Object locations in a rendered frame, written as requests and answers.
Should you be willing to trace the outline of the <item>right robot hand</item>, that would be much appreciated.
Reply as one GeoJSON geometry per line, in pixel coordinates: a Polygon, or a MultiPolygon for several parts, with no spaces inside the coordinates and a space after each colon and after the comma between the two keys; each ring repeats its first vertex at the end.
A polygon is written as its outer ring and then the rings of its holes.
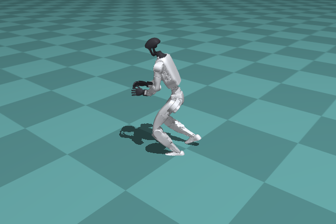
{"type": "Polygon", "coordinates": [[[145,81],[136,81],[134,84],[133,84],[133,87],[135,88],[136,85],[138,86],[146,86],[148,87],[148,85],[152,85],[153,83],[152,82],[145,82],[145,81]]]}

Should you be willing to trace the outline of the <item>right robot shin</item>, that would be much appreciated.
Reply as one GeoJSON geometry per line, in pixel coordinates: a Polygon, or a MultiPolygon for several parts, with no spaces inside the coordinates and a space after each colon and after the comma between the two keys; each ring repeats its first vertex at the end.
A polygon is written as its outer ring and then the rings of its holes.
{"type": "MultiPolygon", "coordinates": [[[[171,117],[172,118],[172,117],[171,117]]],[[[169,128],[173,129],[174,131],[178,132],[178,133],[182,133],[186,136],[189,136],[189,137],[195,137],[194,133],[189,131],[181,122],[179,122],[178,120],[173,119],[173,123],[172,125],[168,126],[169,128]]]]}

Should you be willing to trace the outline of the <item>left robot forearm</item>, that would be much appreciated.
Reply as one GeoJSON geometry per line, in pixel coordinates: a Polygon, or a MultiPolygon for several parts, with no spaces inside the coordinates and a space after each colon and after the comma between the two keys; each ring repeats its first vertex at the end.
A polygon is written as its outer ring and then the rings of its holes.
{"type": "Polygon", "coordinates": [[[155,86],[152,85],[148,90],[145,90],[144,91],[144,95],[147,95],[147,96],[152,96],[153,94],[155,94],[156,92],[155,91],[155,86]]]}

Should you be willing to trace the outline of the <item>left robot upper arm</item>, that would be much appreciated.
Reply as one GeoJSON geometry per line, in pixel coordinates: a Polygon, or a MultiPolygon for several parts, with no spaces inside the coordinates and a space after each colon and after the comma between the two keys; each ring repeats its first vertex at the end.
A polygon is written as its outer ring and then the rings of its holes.
{"type": "Polygon", "coordinates": [[[154,72],[154,86],[155,86],[155,91],[160,91],[161,90],[161,76],[162,72],[164,70],[164,63],[163,62],[157,62],[154,67],[153,67],[153,72],[154,72]]]}

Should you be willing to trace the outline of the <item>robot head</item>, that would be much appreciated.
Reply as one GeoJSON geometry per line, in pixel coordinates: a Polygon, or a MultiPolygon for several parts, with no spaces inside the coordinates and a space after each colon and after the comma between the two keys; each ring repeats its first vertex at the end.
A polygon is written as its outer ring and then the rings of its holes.
{"type": "Polygon", "coordinates": [[[157,56],[160,58],[166,57],[167,54],[162,53],[161,51],[155,51],[155,48],[157,47],[157,45],[160,43],[161,41],[158,38],[151,38],[149,39],[146,44],[145,44],[145,48],[147,48],[152,56],[157,56]],[[153,52],[152,52],[153,49],[153,52]]]}

